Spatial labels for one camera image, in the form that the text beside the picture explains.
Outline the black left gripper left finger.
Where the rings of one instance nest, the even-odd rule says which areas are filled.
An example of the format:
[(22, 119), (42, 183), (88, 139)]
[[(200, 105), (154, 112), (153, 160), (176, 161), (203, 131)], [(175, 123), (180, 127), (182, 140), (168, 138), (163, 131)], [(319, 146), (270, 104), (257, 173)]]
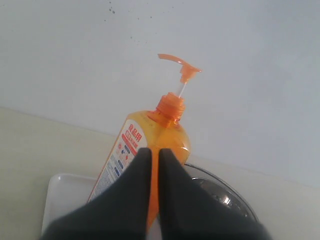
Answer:
[(42, 240), (144, 240), (152, 152), (141, 148), (124, 173), (86, 205), (53, 221)]

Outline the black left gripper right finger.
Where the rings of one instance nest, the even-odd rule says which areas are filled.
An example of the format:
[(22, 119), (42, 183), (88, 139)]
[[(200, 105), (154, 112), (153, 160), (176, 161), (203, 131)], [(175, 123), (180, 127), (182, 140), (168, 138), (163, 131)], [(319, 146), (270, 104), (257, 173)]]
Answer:
[(158, 154), (158, 202), (164, 240), (270, 240), (266, 228), (215, 201), (173, 152)]

